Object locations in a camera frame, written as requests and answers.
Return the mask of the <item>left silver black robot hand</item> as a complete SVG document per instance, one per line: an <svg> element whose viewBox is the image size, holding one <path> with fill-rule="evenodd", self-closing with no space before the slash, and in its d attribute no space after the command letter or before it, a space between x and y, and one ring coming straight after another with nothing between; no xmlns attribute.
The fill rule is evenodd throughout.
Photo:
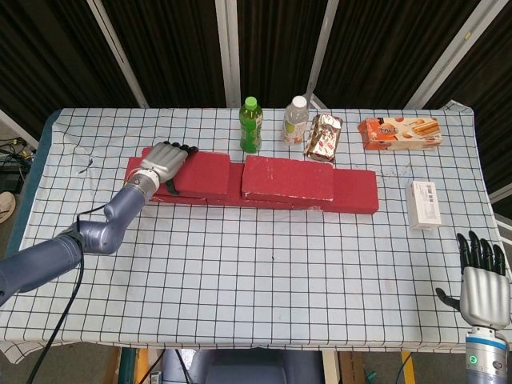
<svg viewBox="0 0 512 384"><path fill-rule="evenodd" d="M196 146L188 146L179 142L159 142L142 159L141 168L156 173L160 184L165 184L168 192L179 195L173 178L181 169L189 156L198 152Z"/></svg>

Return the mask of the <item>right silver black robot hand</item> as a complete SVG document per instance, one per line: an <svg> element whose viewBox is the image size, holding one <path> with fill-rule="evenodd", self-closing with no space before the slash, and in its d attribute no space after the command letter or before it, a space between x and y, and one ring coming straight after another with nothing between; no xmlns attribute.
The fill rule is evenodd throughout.
<svg viewBox="0 0 512 384"><path fill-rule="evenodd" d="M461 265L460 297L453 298L436 288L438 298L458 311L471 326L503 330L510 324L510 280L506 276L506 256L497 244L457 234Z"/></svg>

